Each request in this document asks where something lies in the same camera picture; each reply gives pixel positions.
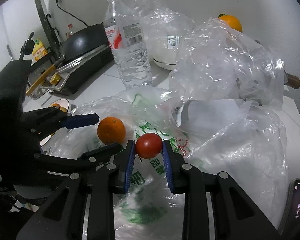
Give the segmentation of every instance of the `tomato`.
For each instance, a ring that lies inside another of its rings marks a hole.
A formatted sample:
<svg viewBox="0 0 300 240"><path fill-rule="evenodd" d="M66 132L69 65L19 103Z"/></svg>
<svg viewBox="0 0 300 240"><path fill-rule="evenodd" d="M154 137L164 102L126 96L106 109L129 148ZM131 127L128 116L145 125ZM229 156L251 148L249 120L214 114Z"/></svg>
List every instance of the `tomato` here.
<svg viewBox="0 0 300 240"><path fill-rule="evenodd" d="M155 133L141 135L136 142L136 153L144 159L156 157L162 150L162 139Z"/></svg>

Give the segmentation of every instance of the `gold bottle cap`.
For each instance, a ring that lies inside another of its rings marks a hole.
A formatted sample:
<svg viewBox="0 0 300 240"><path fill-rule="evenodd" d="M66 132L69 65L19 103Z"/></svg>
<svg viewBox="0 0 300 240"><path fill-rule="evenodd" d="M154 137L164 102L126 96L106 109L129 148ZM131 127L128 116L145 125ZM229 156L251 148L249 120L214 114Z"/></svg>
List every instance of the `gold bottle cap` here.
<svg viewBox="0 0 300 240"><path fill-rule="evenodd" d="M50 79L50 83L55 86L56 84L58 84L60 79L61 79L61 76L58 73L54 73L52 78Z"/></svg>

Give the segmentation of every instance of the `white table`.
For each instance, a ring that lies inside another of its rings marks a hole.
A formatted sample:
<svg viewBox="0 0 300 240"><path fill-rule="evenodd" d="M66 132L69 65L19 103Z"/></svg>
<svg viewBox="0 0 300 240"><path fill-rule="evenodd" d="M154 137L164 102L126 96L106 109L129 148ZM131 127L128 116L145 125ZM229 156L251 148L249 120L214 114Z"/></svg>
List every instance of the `white table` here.
<svg viewBox="0 0 300 240"><path fill-rule="evenodd" d="M154 81L153 86L163 89L168 89L168 70L162 69L151 63ZM83 103L95 101L102 97L115 95L123 90L123 85L118 69L113 63L104 67L97 73L92 80L95 79L75 100L69 100L70 104L80 106ZM24 111L31 111L42 108L41 104L49 97L46 93L37 100L27 98L24 102ZM52 102L60 99L53 96L47 101L43 107L48 106ZM296 104L292 98L284 96L281 111L276 111L281 121L286 127L287 133L287 148L286 148L286 162L289 168L289 179L300 178L300 115Z"/></svg>

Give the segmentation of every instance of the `frying pan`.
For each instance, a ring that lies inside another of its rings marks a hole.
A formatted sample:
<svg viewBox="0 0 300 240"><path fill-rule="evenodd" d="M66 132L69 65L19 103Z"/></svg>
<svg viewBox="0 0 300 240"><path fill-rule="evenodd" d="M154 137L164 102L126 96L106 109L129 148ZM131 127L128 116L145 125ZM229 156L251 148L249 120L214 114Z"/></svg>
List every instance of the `frying pan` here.
<svg viewBox="0 0 300 240"><path fill-rule="evenodd" d="M84 28L70 36L63 43L61 57L32 84L27 90L26 96L29 96L46 79L46 77L60 65L61 62L67 64L100 46L100 43L102 44L104 40L102 35L106 37L103 24L96 24Z"/></svg>

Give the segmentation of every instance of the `power cord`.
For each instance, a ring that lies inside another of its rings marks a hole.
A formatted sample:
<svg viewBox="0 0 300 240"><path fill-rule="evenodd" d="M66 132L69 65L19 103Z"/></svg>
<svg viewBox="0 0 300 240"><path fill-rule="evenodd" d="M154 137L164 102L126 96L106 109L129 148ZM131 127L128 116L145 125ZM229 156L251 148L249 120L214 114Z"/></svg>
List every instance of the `power cord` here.
<svg viewBox="0 0 300 240"><path fill-rule="evenodd" d="M59 0L56 0L56 4L57 4L57 7L58 7L61 11L64 11L65 13L70 14L72 17L76 18L78 21L82 22L84 25L86 25L87 27L89 27L89 25L87 25L83 20L80 20L78 17L74 16L72 13L69 13L69 12L63 10L63 9L59 6L58 1L59 1Z"/></svg>

